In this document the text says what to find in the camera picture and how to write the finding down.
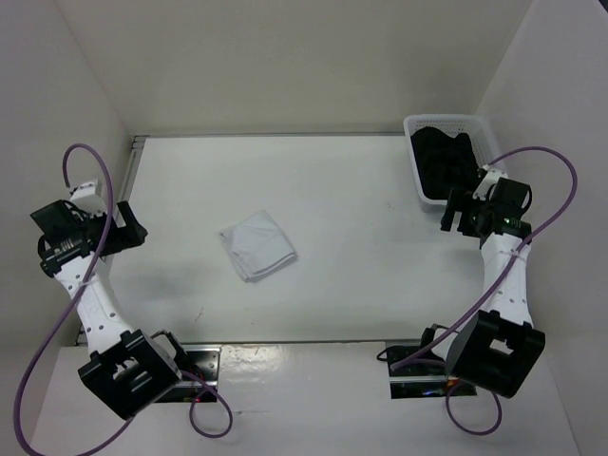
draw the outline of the white table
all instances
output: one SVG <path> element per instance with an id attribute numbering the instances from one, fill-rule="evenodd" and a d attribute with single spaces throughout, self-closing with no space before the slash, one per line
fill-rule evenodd
<path id="1" fill-rule="evenodd" d="M 149 231 L 116 255 L 127 319 L 182 342 L 419 337 L 482 290 L 477 239 L 424 214 L 400 136 L 148 139 L 129 201 Z M 299 259 L 244 283 L 218 231 L 265 209 Z"/>
<path id="2" fill-rule="evenodd" d="M 380 342 L 295 344 L 222 349 L 219 392 L 235 411 L 220 440 L 200 437 L 188 404 L 155 404 L 101 455 L 124 456 L 575 456 L 578 455 L 551 371 L 542 357 L 510 400 L 503 425 L 488 437 L 466 435 L 448 420 L 443 399 L 390 399 Z M 49 455 L 81 453 L 123 423 L 85 388 L 77 369 L 86 348 L 63 348 L 32 440 Z M 488 428 L 496 410 L 488 393 L 453 400 L 466 426 Z M 226 423 L 221 406 L 199 404 L 210 431 Z"/>

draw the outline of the plastic basket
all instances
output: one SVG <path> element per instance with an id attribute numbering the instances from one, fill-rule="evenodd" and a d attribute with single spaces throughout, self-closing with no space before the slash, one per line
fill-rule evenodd
<path id="1" fill-rule="evenodd" d="M 475 154 L 477 163 L 480 166 L 488 164 L 492 159 L 501 155 L 501 152 L 492 134 L 492 130 L 490 130 L 487 122 L 481 117 L 461 114 L 422 114 L 406 117 L 403 121 L 403 127 L 406 133 L 411 170 L 416 181 L 420 207 L 425 212 L 439 212 L 445 209 L 447 200 L 429 199 L 425 196 L 418 175 L 418 166 L 414 157 L 413 146 L 411 145 L 411 135 L 425 126 L 439 128 L 451 137 L 455 137 L 459 133 L 466 133 L 471 139 L 473 154 Z M 502 164 L 497 167 L 506 171 Z"/>

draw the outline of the white surface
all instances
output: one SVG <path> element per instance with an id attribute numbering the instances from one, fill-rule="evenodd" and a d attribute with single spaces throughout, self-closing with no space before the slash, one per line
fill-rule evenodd
<path id="1" fill-rule="evenodd" d="M 536 1 L 480 107 L 503 150 L 555 147 L 579 172 L 574 204 L 534 242 L 528 297 L 536 326 L 547 331 L 551 367 L 585 456 L 608 454 L 599 424 L 606 394 L 598 388 L 608 376 L 606 49 L 608 13 L 599 1 Z M 529 217 L 538 226 L 565 199 L 568 174 L 541 154 L 510 165 L 512 179 L 532 185 Z"/>
<path id="2" fill-rule="evenodd" d="M 20 454 L 10 424 L 17 381 L 33 344 L 67 304 L 61 286 L 40 270 L 36 241 L 41 233 L 29 214 L 67 198 L 61 158 L 71 143 L 96 147 L 120 182 L 129 139 L 52 0 L 0 2 L 0 62 L 0 453 L 12 456 Z M 72 158 L 75 183 L 100 174 L 86 154 L 76 151 Z M 73 337 L 75 326 L 66 329 Z M 28 388 L 27 436 L 65 334 Z"/>
<path id="3" fill-rule="evenodd" d="M 407 116 L 403 121 L 403 129 L 408 144 L 409 160 L 413 170 L 417 170 L 418 167 L 416 165 L 413 144 L 411 143 L 411 135 L 427 126 L 439 128 L 452 138 L 455 138 L 460 133 L 466 133 L 471 139 L 473 155 L 477 159 L 479 166 L 488 164 L 492 159 L 501 155 L 492 130 L 481 117 L 463 114 L 421 114 Z M 422 210 L 425 212 L 443 212 L 446 208 L 447 200 L 427 198 L 423 191 L 418 172 L 414 172 L 413 176 Z"/>
<path id="4" fill-rule="evenodd" d="M 530 0 L 57 0 L 132 133 L 399 131 L 475 110 Z"/>
<path id="5" fill-rule="evenodd" d="M 375 360 L 382 343 L 225 347 L 219 392 L 235 411 L 221 440 L 190 428 L 187 404 L 140 413 L 104 456 L 141 454 L 274 455 L 578 455 L 546 361 L 541 358 L 518 395 L 503 400 L 503 425 L 484 438 L 451 424 L 443 399 L 390 400 L 388 368 Z M 33 445 L 46 454 L 75 454 L 99 444 L 121 420 L 81 383 L 86 349 L 64 348 L 53 373 Z M 487 427 L 496 410 L 489 395 L 453 400 L 468 426 Z M 207 429 L 220 430 L 220 405 L 199 405 Z"/>
<path id="6" fill-rule="evenodd" d="M 149 236 L 114 257 L 133 326 L 186 342 L 419 337 L 481 294 L 479 241 L 417 203 L 400 136 L 151 139 L 130 204 Z M 266 209 L 298 261 L 258 283 L 217 232 Z"/>

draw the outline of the white enclosure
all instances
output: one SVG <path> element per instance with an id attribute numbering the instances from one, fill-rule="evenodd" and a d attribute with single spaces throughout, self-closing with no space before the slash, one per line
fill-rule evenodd
<path id="1" fill-rule="evenodd" d="M 352 346 L 337 345 L 327 346 L 326 350 L 315 346 L 313 351 L 306 346 L 284 349 L 285 353 L 291 353 L 287 359 L 295 363 L 301 359 L 302 363 L 327 370 L 335 366 L 336 377 L 327 374 L 328 379 L 360 376 L 360 386 L 369 390 L 360 403 L 349 404 L 345 399 L 349 390 L 355 394 L 357 384 L 342 389 L 337 380 L 328 387 L 327 400 L 322 401 L 322 396 L 313 399 L 309 394 L 323 385 L 321 380 L 326 376 L 312 375 L 310 381 L 302 378 L 298 380 L 300 383 L 296 382 L 303 401 L 299 405 L 306 408 L 308 402 L 311 406 L 308 413 L 297 415 L 297 420 L 289 418 L 291 413 L 297 414 L 293 409 L 296 401 L 287 397 L 281 400 L 280 394 L 278 399 L 263 396 L 268 393 L 265 390 L 256 392 L 263 396 L 260 404 L 270 407 L 270 412 L 275 411 L 273 416 L 280 423 L 268 421 L 272 413 L 249 402 L 248 390 L 240 376 L 243 371 L 238 373 L 238 363 L 233 359 L 228 362 L 226 383 L 223 386 L 220 382 L 220 390 L 235 397 L 235 407 L 242 413 L 226 446 L 217 446 L 217 442 L 198 446 L 199 436 L 191 435 L 184 407 L 167 408 L 171 410 L 167 416 L 180 421 L 172 427 L 161 418 L 166 409 L 155 406 L 142 414 L 141 421 L 116 446 L 101 454 L 138 454 L 138 439 L 148 435 L 157 435 L 162 440 L 162 444 L 155 446 L 155 440 L 150 439 L 148 454 L 160 451 L 161 447 L 175 448 L 178 454 L 199 454 L 203 450 L 246 454 L 247 442 L 256 445 L 255 450 L 249 451 L 251 454 L 285 454 L 289 446 L 298 449 L 295 454 L 333 453 L 337 447 L 331 430 L 320 426 L 322 420 L 316 421 L 313 406 L 327 419 L 337 418 L 333 414 L 337 413 L 337 407 L 343 407 L 342 411 L 349 414 L 350 420 L 336 426 L 336 435 L 347 439 L 350 434 L 358 434 L 366 442 L 351 446 L 349 454 L 357 454 L 356 451 L 371 454 L 375 448 L 379 454 L 394 454 L 401 447 L 407 450 L 408 441 L 419 448 L 414 454 L 447 452 L 446 441 L 454 454 L 608 453 L 608 434 L 604 429 L 608 402 L 604 392 L 608 373 L 604 349 L 608 344 L 605 305 L 608 294 L 603 283 L 608 247 L 602 241 L 608 221 L 604 197 L 608 164 L 605 127 L 608 12 L 599 0 L 8 0 L 0 4 L 0 37 L 3 62 L 0 145 L 5 158 L 0 180 L 2 454 L 23 454 L 11 431 L 12 397 L 37 344 L 67 303 L 62 288 L 40 271 L 36 255 L 39 232 L 29 218 L 32 211 L 65 197 L 61 156 L 67 146 L 83 142 L 96 147 L 120 187 L 133 138 L 158 137 L 148 139 L 146 146 L 149 157 L 157 154 L 156 164 L 143 157 L 139 168 L 128 168 L 137 169 L 137 173 L 127 180 L 132 184 L 131 194 L 126 192 L 136 215 L 150 219 L 157 230 L 150 230 L 145 244 L 148 250 L 141 248 L 117 256 L 112 272 L 119 298 L 133 302 L 145 288 L 147 274 L 144 267 L 133 271 L 133 264 L 139 261 L 148 268 L 148 273 L 157 268 L 153 272 L 158 273 L 159 281 L 152 284 L 154 293 L 149 296 L 157 303 L 149 309 L 137 304 L 124 305 L 129 317 L 146 330 L 159 329 L 156 326 L 163 323 L 168 330 L 173 330 L 170 328 L 173 326 L 179 335 L 197 341 L 218 341 L 222 339 L 220 330 L 226 329 L 231 333 L 223 341 L 231 339 L 231 342 L 330 340 L 333 333 L 338 334 L 335 339 L 339 340 L 384 340 L 415 336 L 425 323 L 432 323 L 428 319 L 439 319 L 439 315 L 445 317 L 441 323 L 450 323 L 477 295 L 482 282 L 481 272 L 475 273 L 476 262 L 479 260 L 481 264 L 481 258 L 474 256 L 479 252 L 470 246 L 470 239 L 435 234 L 431 230 L 438 230 L 436 220 L 413 212 L 415 186 L 405 155 L 405 140 L 402 157 L 398 142 L 403 138 L 388 134 L 400 133 L 408 115 L 424 113 L 478 113 L 489 122 L 502 151 L 531 144 L 554 147 L 579 171 L 579 193 L 571 209 L 534 242 L 527 270 L 528 300 L 536 326 L 547 333 L 547 349 L 531 374 L 531 381 L 524 384 L 522 395 L 507 402 L 505 413 L 511 415 L 505 417 L 500 431 L 503 434 L 499 432 L 489 440 L 474 440 L 451 427 L 439 408 L 435 416 L 435 411 L 426 405 L 408 402 L 400 406 L 395 401 L 385 401 L 382 394 L 386 391 L 378 385 L 386 373 L 374 370 L 375 360 L 366 358 L 360 362 L 352 355 L 352 351 L 361 356 L 373 354 L 378 343 L 370 342 L 360 346 L 365 346 L 361 349 L 364 354 Z M 175 139 L 179 135 L 217 133 L 384 136 L 370 136 L 367 143 L 362 139 L 365 137 L 358 137 L 351 147 L 345 136 L 316 136 L 316 139 L 301 136 L 300 145 L 294 147 L 289 157 L 281 154 L 281 148 L 290 137 L 266 136 L 254 141 L 249 138 L 248 144 L 256 142 L 255 150 L 247 145 L 237 153 L 235 148 L 243 138 Z M 371 138 L 386 143 L 378 146 Z M 311 147 L 306 141 L 319 143 Z M 332 147 L 332 141 L 340 145 Z M 179 191 L 170 179 L 162 179 L 162 166 L 167 173 L 193 179 L 196 167 L 187 169 L 194 160 L 192 156 L 180 168 L 180 161 L 192 154 L 193 147 L 204 154 L 196 158 L 196 165 L 205 167 L 200 176 L 207 179 L 207 183 L 201 182 L 195 189 L 197 192 L 209 190 L 212 187 L 206 185 L 213 186 L 213 182 L 223 179 L 209 170 L 213 166 L 224 170 L 251 166 L 272 184 L 269 189 L 273 191 L 266 195 L 264 206 L 275 206 L 254 208 L 256 201 L 247 200 L 246 196 L 240 198 L 239 193 L 246 193 L 246 185 L 256 182 L 241 180 L 242 187 L 224 194 L 217 206 L 209 200 L 201 202 L 201 208 L 197 208 L 202 217 L 200 229 L 219 230 L 250 215 L 247 213 L 250 208 L 251 212 L 265 208 L 288 236 L 294 237 L 296 249 L 299 243 L 303 255 L 299 264 L 289 267 L 291 270 L 286 268 L 277 273 L 284 279 L 280 289 L 260 282 L 261 287 L 250 292 L 243 283 L 231 289 L 231 283 L 238 283 L 238 278 L 230 270 L 227 257 L 221 255 L 219 241 L 216 245 L 211 241 L 199 245 L 214 268 L 206 272 L 194 264 L 199 282 L 183 283 L 198 289 L 198 293 L 204 292 L 205 299 L 213 301 L 205 315 L 204 325 L 208 327 L 203 326 L 204 332 L 201 328 L 193 330 L 191 323 L 202 304 L 190 302 L 187 295 L 182 297 L 181 304 L 186 309 L 183 312 L 160 310 L 173 302 L 174 296 L 162 294 L 162 288 L 163 283 L 180 275 L 180 258 L 188 260 L 188 271 L 196 263 L 195 252 L 189 251 L 190 244 L 186 243 L 194 238 L 190 232 L 176 236 L 181 256 L 172 256 L 163 264 L 159 261 L 160 255 L 170 255 L 170 249 L 163 249 L 176 232 L 162 223 L 163 213 L 155 204 L 167 203 L 162 200 L 162 185 L 166 186 L 165 198 L 172 200 Z M 214 148 L 215 155 L 209 152 Z M 308 155 L 307 148 L 313 148 L 314 152 Z M 173 156 L 165 156 L 167 150 Z M 269 172 L 263 166 L 264 160 L 276 163 L 277 173 Z M 403 180 L 399 180 L 398 174 L 381 179 L 389 170 L 402 165 Z M 367 172 L 359 185 L 345 181 L 357 166 L 362 173 Z M 321 204 L 313 206 L 306 198 L 294 204 L 297 197 L 292 185 L 294 176 L 285 176 L 285 172 L 297 167 L 302 170 L 298 173 L 302 182 L 316 183 L 320 199 L 328 195 Z M 340 172 L 344 173 L 342 180 L 333 181 L 332 175 Z M 74 181 L 83 181 L 98 177 L 99 171 L 85 154 L 76 154 L 70 163 L 70 174 Z M 566 172 L 558 163 L 540 155 L 514 159 L 509 164 L 509 174 L 532 185 L 534 204 L 529 221 L 535 226 L 555 210 L 568 190 Z M 275 190 L 280 188 L 281 179 L 286 188 L 283 193 Z M 154 200 L 147 198 L 148 191 L 158 196 Z M 349 194 L 340 198 L 341 191 Z M 363 207 L 360 213 L 355 213 L 352 207 L 355 197 Z M 341 208 L 342 200 L 351 206 Z M 191 205 L 197 202 L 188 196 L 184 201 Z M 170 209 L 181 220 L 195 221 L 182 210 Z M 375 234 L 371 225 L 351 228 L 353 237 L 347 238 L 350 247 L 361 241 L 369 249 L 364 253 L 367 258 L 357 254 L 352 259 L 368 261 L 370 286 L 361 286 L 364 271 L 356 266 L 335 273 L 335 280 L 328 281 L 327 286 L 333 304 L 333 316 L 329 317 L 321 306 L 322 299 L 310 288 L 302 294 L 297 294 L 295 288 L 297 275 L 303 271 L 308 275 L 302 286 L 319 283 L 322 269 L 311 266 L 307 254 L 314 253 L 313 257 L 324 265 L 335 254 L 332 245 L 337 232 L 331 227 L 325 227 L 329 231 L 321 231 L 330 238 L 324 237 L 325 243 L 320 244 L 303 229 L 305 220 L 320 224 L 325 219 L 334 219 L 334 228 L 348 226 L 353 219 L 357 222 L 378 219 L 380 226 L 376 228 L 382 231 L 383 239 L 388 239 L 384 243 L 377 239 L 369 241 Z M 163 243 L 154 244 L 157 239 Z M 430 289 L 428 294 L 406 291 L 417 279 L 411 274 L 414 265 L 411 256 L 416 255 L 427 259 L 423 266 L 429 269 L 436 269 L 433 255 L 447 255 L 450 262 L 460 265 L 458 276 L 445 275 L 444 279 L 462 302 L 451 308 L 444 303 L 443 309 L 438 302 L 446 296 L 440 289 Z M 391 276 L 396 271 L 403 275 L 402 282 Z M 350 276 L 357 283 L 349 284 Z M 204 288 L 205 280 L 213 280 L 215 288 Z M 399 295 L 409 293 L 415 302 L 427 299 L 435 307 L 428 313 L 420 313 L 421 304 L 413 316 L 407 307 L 400 312 L 397 307 L 380 306 L 378 312 L 383 314 L 377 314 L 375 321 L 366 324 L 370 315 L 363 303 L 380 295 L 380 289 L 386 290 L 387 302 L 395 302 Z M 254 328 L 242 331 L 239 325 L 229 327 L 231 310 L 222 309 L 216 301 L 232 297 L 241 306 L 233 310 L 243 311 L 242 303 L 248 295 L 258 303 L 271 302 L 277 312 L 281 309 L 280 302 L 291 298 L 292 308 L 287 306 L 287 312 L 280 318 L 293 322 L 296 329 L 285 327 L 282 328 L 285 332 L 280 332 L 277 320 L 264 320 L 263 314 L 241 322 L 253 322 L 250 325 L 253 327 L 260 324 L 257 331 Z M 301 308 L 305 302 L 311 304 L 306 318 L 298 318 L 295 304 Z M 319 321 L 315 326 L 312 323 L 316 318 Z M 180 326 L 181 319 L 187 320 L 188 325 Z M 78 382 L 75 368 L 82 364 L 86 350 L 65 347 L 73 343 L 76 326 L 76 321 L 70 321 L 54 340 L 28 388 L 24 419 L 26 433 L 32 437 L 50 381 L 34 439 L 39 448 L 53 451 L 50 454 L 84 450 L 91 441 L 101 442 L 117 424 L 104 406 L 86 395 Z M 281 346 L 267 347 L 269 353 L 283 350 Z M 350 356 L 352 364 L 347 362 Z M 345 362 L 335 365 L 330 362 L 334 358 Z M 285 378 L 293 379 L 301 371 L 290 362 L 284 363 L 287 367 L 283 372 Z M 259 379 L 269 384 L 277 381 L 270 374 L 260 375 Z M 73 391 L 74 397 L 82 399 L 75 399 L 71 405 L 69 398 Z M 369 416 L 357 414 L 359 404 L 370 410 Z M 465 409 L 466 404 L 471 403 L 466 399 L 458 401 Z M 476 405 L 468 410 L 475 411 L 476 407 L 484 419 L 491 418 L 491 407 Z M 526 407 L 539 413 L 525 418 L 529 423 L 521 418 Z M 376 416 L 374 413 L 384 418 L 394 414 L 395 423 L 401 415 L 409 416 L 409 420 L 414 415 L 420 420 L 400 434 L 399 426 L 365 426 L 365 420 Z M 439 423 L 432 430 L 426 430 L 430 425 L 421 425 L 435 419 Z M 85 433 L 80 427 L 80 436 L 71 440 L 70 432 L 87 420 L 95 425 L 87 427 Z M 270 439 L 270 429 L 278 424 L 282 425 L 285 439 L 264 446 L 265 439 Z M 300 434 L 300 430 L 305 430 L 306 435 Z M 308 445 L 308 438 L 314 441 L 313 446 Z"/>

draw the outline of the white wall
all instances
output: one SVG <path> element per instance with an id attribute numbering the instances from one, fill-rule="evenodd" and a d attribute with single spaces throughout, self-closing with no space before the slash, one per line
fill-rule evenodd
<path id="1" fill-rule="evenodd" d="M 473 112 L 530 0 L 57 0 L 131 133 Z"/>
<path id="2" fill-rule="evenodd" d="M 0 2 L 0 62 L 0 442 L 2 454 L 12 455 L 22 454 L 10 423 L 16 384 L 34 345 L 67 304 L 65 292 L 38 266 L 40 232 L 29 213 L 65 197 L 61 158 L 71 143 L 95 146 L 120 184 L 130 140 L 51 0 Z M 95 161 L 74 155 L 74 181 L 99 175 Z M 28 390 L 28 434 L 62 341 L 65 332 Z"/>
<path id="3" fill-rule="evenodd" d="M 598 0 L 535 0 L 480 112 L 503 150 L 543 144 L 579 171 L 572 208 L 534 242 L 529 302 L 548 332 L 560 395 L 583 455 L 608 453 L 608 13 Z M 535 192 L 536 224 L 563 200 L 569 180 L 558 162 L 514 159 L 514 178 Z"/>

